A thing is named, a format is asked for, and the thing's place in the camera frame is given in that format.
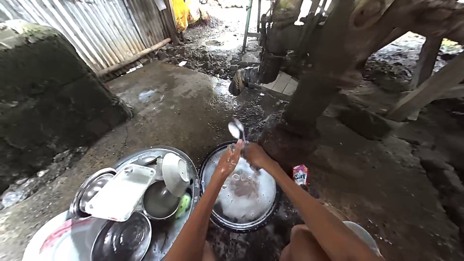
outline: white tile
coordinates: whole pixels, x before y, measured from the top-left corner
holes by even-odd
[[[263,86],[264,88],[268,88],[268,89],[272,90],[272,88],[274,87],[274,84],[276,84],[276,83],[271,82],[271,83],[268,83],[268,84],[261,84],[261,86]]]
[[[282,93],[289,83],[291,79],[291,76],[286,74],[285,72],[280,74],[280,78],[277,80],[276,84],[274,85],[274,88],[272,88],[273,91],[277,91]]]
[[[286,95],[292,95],[295,92],[297,86],[298,84],[288,83],[282,93]]]
[[[268,84],[261,84],[261,86],[265,87],[265,88],[268,88],[268,89],[271,89],[274,87],[274,85],[276,84],[277,80],[279,80],[280,78],[280,74],[277,75],[277,78],[275,81],[271,82],[271,83],[268,83]]]
[[[290,81],[289,81],[289,84],[298,85],[298,81],[296,81],[295,79],[291,78]]]

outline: corrugated metal sheet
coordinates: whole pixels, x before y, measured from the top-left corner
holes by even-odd
[[[96,72],[166,38],[153,0],[0,0],[0,10],[58,29]]]
[[[154,46],[166,38],[161,12],[154,0],[129,0],[126,3],[134,15],[140,36],[146,45]]]

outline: wet concrete floor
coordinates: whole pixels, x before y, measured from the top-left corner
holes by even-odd
[[[229,82],[162,62],[108,83],[134,107],[135,118],[109,132],[75,165],[29,199],[0,211],[0,260],[20,260],[32,235],[68,209],[80,184],[95,171],[152,145],[187,153],[198,166],[221,142],[232,117],[247,128],[286,104],[275,93],[246,90],[229,94]],[[368,141],[336,119],[318,121],[321,145],[304,162],[306,187],[321,201],[365,227],[388,260],[462,260],[457,227],[442,209],[411,146],[391,137]],[[284,197],[277,215],[250,234],[210,224],[207,239],[218,260],[278,260],[291,227],[302,223]]]

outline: bamboo pole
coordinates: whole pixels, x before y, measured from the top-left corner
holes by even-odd
[[[171,41],[170,38],[166,38],[166,39],[164,39],[163,41],[161,41],[161,42],[155,44],[154,46],[152,46],[152,47],[150,47],[150,48],[147,48],[147,49],[145,49],[145,50],[139,52],[138,54],[132,56],[131,58],[129,58],[129,59],[127,59],[127,60],[124,60],[124,61],[122,61],[122,62],[120,62],[120,63],[115,64],[115,65],[112,65],[112,66],[110,66],[110,67],[108,67],[108,68],[105,68],[105,69],[103,69],[103,70],[101,70],[101,71],[98,71],[98,72],[97,72],[97,76],[98,76],[98,77],[101,77],[101,76],[104,76],[104,75],[106,75],[106,74],[108,74],[108,73],[110,73],[110,72],[113,72],[113,71],[116,71],[116,70],[118,70],[118,69],[121,69],[121,68],[123,68],[124,66],[126,66],[126,65],[128,65],[128,64],[130,64],[130,63],[133,63],[133,62],[137,61],[137,60],[140,59],[142,56],[147,55],[147,54],[149,54],[150,52],[153,52],[153,51],[158,50],[159,48],[163,47],[165,44],[169,43],[170,41]]]

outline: soap foam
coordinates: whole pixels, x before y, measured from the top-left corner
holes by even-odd
[[[203,186],[206,187],[219,161],[221,153],[206,164]],[[236,223],[248,223],[264,215],[274,203],[276,182],[265,170],[255,172],[244,158],[227,177],[216,199],[215,209],[222,209],[223,218]]]

